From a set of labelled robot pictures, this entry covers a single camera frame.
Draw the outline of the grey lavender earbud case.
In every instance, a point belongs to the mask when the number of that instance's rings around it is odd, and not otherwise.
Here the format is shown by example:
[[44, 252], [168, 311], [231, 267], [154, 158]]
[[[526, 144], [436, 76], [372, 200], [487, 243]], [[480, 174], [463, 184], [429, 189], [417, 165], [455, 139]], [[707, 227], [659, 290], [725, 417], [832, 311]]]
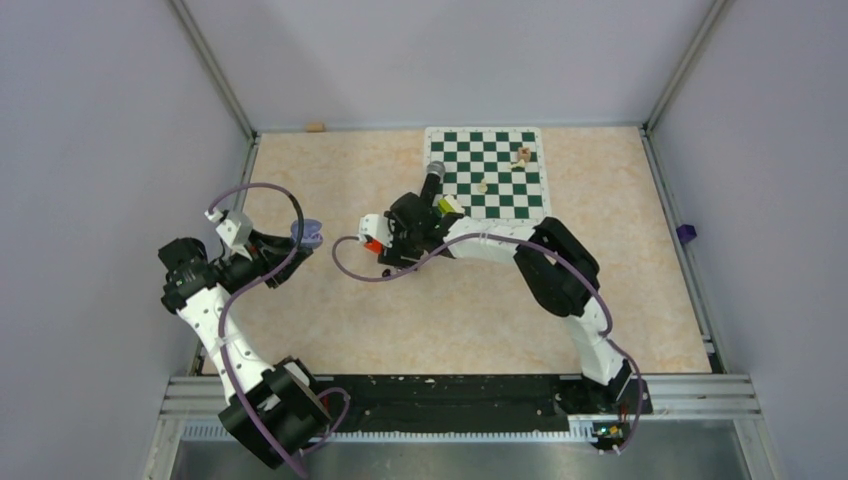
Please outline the grey lavender earbud case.
[[323, 223], [316, 219], [295, 220], [290, 225], [291, 238], [293, 240], [300, 239], [302, 246], [316, 250], [324, 243], [322, 228]]

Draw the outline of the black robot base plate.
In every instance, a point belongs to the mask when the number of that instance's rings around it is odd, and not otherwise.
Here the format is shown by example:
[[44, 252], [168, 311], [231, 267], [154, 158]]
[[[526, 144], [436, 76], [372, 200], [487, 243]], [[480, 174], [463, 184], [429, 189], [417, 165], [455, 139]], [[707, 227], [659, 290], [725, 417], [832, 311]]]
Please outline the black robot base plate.
[[335, 375], [348, 411], [339, 432], [366, 434], [565, 433], [580, 415], [628, 427], [651, 414], [646, 381], [632, 378], [615, 393], [579, 375]]

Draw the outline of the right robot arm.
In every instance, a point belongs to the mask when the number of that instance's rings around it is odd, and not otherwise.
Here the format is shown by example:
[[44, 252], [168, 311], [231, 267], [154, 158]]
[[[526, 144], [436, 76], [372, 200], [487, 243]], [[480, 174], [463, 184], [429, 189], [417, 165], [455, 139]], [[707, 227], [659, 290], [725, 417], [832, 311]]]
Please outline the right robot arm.
[[589, 404], [612, 412], [626, 400], [633, 370], [609, 340], [612, 319], [600, 296], [599, 263], [560, 220], [545, 217], [530, 226], [439, 213], [407, 193], [384, 213], [364, 216], [359, 235], [379, 263], [401, 270], [435, 256], [516, 267], [536, 302], [565, 321]]

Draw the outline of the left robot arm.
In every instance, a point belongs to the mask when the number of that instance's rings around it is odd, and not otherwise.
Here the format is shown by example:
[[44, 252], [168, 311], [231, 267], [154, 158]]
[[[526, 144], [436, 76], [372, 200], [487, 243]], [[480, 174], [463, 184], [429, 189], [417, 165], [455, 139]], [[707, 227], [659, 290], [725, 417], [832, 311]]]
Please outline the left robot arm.
[[232, 298], [249, 285], [281, 286], [313, 253], [290, 237], [252, 232], [247, 253], [211, 260], [204, 244], [177, 238], [158, 251], [166, 269], [161, 302], [195, 332], [224, 388], [218, 418], [226, 431], [271, 469], [330, 423], [320, 386], [306, 366], [288, 356], [261, 358], [233, 316]]

